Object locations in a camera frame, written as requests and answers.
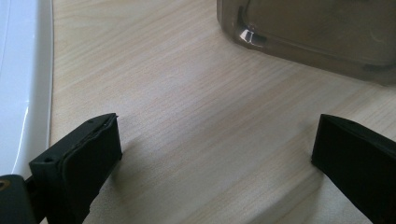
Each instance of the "wooden table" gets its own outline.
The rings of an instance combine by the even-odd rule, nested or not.
[[[235,45],[215,0],[54,0],[51,143],[119,115],[85,223],[370,223],[310,163],[319,115],[396,139],[396,90]]]

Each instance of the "wood grain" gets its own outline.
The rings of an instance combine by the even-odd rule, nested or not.
[[[85,223],[370,223],[310,164],[321,113],[396,139],[395,89],[241,48],[216,1],[54,0],[51,143],[116,112]]]

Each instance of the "wooden surface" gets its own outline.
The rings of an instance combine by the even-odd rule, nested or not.
[[[116,112],[85,223],[370,223],[310,163],[321,113],[396,139],[396,90],[235,45],[215,0],[54,0],[51,143]]]

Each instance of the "brown plastic container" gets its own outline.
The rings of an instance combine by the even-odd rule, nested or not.
[[[350,75],[396,76],[395,0],[218,0],[236,43]]]

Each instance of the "black object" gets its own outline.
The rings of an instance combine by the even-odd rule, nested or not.
[[[396,223],[396,143],[347,119],[321,115],[316,165],[374,223]]]
[[[87,120],[30,162],[32,176],[0,176],[0,223],[82,223],[121,159],[116,114]]]

